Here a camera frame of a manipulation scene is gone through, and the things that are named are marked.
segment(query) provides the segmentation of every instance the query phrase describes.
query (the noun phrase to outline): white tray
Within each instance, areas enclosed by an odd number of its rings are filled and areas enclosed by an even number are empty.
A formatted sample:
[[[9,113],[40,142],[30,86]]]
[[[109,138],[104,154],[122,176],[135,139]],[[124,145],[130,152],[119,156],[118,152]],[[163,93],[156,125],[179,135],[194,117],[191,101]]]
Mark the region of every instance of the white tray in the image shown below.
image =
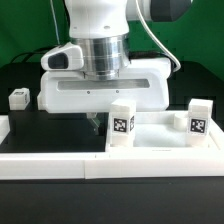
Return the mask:
[[[0,154],[0,179],[224,176],[222,130],[212,121],[208,148],[185,147],[184,134],[172,128],[175,113],[137,113],[132,148],[107,142],[104,153]]]

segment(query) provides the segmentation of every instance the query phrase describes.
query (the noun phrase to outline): black tabletop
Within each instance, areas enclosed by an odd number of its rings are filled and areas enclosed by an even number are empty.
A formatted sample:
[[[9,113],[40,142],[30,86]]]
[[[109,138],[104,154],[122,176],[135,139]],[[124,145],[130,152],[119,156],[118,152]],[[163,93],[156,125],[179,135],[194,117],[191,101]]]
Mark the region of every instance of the black tabletop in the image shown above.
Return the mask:
[[[0,152],[103,151],[105,135],[95,136],[84,114],[37,110],[42,72],[38,63],[0,69],[0,114],[9,115],[11,125]],[[224,128],[224,83],[211,72],[184,62],[168,84],[168,109],[187,110],[191,98],[212,99],[212,117]],[[22,87],[30,89],[31,105],[26,111],[10,112],[8,96]],[[107,122],[106,114],[100,118]],[[222,224],[223,209],[223,177],[0,181],[1,224]]]

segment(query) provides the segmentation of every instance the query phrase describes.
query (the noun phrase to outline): white cube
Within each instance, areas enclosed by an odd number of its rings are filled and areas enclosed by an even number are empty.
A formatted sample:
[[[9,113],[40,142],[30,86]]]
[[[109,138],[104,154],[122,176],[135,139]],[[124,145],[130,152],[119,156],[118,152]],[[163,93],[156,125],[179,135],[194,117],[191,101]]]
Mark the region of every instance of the white cube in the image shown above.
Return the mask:
[[[188,108],[186,135],[186,144],[188,146],[208,147],[212,106],[212,100],[191,100]]]
[[[9,96],[10,110],[25,110],[30,102],[30,91],[27,88],[15,89]]]
[[[110,109],[110,144],[130,147],[135,139],[136,102],[118,99]]]

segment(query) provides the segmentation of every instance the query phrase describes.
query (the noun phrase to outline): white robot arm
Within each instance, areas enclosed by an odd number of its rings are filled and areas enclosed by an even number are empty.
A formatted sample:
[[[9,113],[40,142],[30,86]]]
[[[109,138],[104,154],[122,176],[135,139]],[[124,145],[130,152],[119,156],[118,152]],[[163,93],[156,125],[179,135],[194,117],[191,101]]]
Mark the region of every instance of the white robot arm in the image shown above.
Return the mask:
[[[137,17],[135,1],[65,0],[71,42],[41,60],[47,70],[41,92],[48,112],[108,112],[118,98],[136,100],[137,111],[167,108],[170,60],[129,60],[127,19]],[[170,21],[183,14],[192,1],[138,2],[145,19]]]

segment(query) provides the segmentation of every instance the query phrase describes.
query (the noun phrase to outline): green backdrop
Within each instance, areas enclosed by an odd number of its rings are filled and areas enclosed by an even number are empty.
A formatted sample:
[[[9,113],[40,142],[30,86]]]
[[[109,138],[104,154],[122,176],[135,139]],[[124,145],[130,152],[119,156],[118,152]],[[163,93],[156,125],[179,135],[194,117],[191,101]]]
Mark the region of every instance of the green backdrop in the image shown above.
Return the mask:
[[[61,0],[54,4],[64,43],[69,38],[63,4]],[[149,26],[180,60],[199,62],[224,80],[223,10],[223,0],[194,0],[178,21]],[[129,24],[131,50],[156,49],[139,22]],[[0,67],[19,53],[56,43],[49,0],[0,0]]]

